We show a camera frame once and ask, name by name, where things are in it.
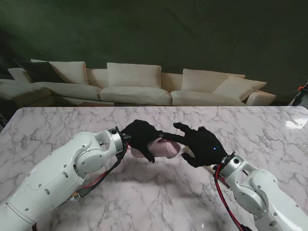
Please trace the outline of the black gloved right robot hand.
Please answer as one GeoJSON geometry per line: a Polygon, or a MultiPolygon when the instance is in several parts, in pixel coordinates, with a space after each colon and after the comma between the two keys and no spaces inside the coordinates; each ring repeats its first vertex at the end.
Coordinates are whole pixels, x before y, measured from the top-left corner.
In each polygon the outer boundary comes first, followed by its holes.
{"type": "Polygon", "coordinates": [[[228,156],[220,141],[205,127],[195,130],[180,122],[174,123],[173,126],[184,132],[184,136],[164,132],[161,137],[187,146],[193,156],[188,153],[182,153],[181,156],[191,166],[197,168],[219,165],[228,156]]]}

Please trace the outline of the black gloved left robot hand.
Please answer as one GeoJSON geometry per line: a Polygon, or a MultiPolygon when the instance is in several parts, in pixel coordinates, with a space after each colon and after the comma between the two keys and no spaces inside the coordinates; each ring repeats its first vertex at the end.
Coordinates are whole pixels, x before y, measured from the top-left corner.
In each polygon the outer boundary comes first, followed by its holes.
{"type": "Polygon", "coordinates": [[[147,121],[136,119],[127,125],[121,133],[131,137],[129,145],[132,148],[141,152],[150,163],[155,162],[154,155],[150,152],[148,145],[160,138],[163,131],[157,130],[147,121]]]}

